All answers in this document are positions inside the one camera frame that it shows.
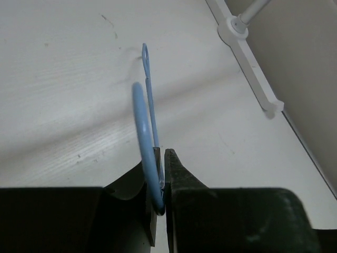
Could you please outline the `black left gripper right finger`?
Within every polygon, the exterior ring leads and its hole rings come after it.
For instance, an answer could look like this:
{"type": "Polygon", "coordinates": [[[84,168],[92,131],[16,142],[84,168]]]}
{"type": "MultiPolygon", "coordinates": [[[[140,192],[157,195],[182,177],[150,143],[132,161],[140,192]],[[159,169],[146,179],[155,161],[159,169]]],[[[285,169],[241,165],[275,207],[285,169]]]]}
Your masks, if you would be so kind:
{"type": "Polygon", "coordinates": [[[169,250],[207,250],[211,228],[210,189],[166,149],[165,202],[169,250]]]}

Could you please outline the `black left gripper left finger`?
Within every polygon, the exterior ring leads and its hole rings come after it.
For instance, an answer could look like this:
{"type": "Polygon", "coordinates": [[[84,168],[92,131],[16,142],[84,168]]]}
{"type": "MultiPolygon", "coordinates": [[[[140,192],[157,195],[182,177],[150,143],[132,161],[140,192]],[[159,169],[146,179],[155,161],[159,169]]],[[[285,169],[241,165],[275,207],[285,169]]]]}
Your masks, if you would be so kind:
{"type": "Polygon", "coordinates": [[[114,239],[131,241],[134,232],[137,236],[144,235],[148,244],[154,247],[157,214],[142,161],[104,189],[114,201],[112,211],[108,212],[111,222],[108,227],[114,239]]]}

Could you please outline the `blue wire hanger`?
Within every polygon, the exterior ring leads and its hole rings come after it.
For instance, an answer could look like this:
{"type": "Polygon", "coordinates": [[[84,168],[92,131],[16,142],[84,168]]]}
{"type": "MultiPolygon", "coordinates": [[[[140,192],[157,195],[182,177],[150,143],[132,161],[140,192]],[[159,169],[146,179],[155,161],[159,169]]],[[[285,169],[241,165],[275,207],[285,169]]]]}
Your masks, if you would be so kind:
{"type": "Polygon", "coordinates": [[[142,62],[145,73],[147,103],[144,100],[142,85],[132,85],[133,115],[136,126],[138,146],[140,149],[143,173],[149,188],[151,202],[157,215],[165,213],[164,174],[162,165],[156,164],[154,148],[159,147],[159,139],[155,118],[152,93],[150,57],[146,43],[142,44],[142,62]]]}

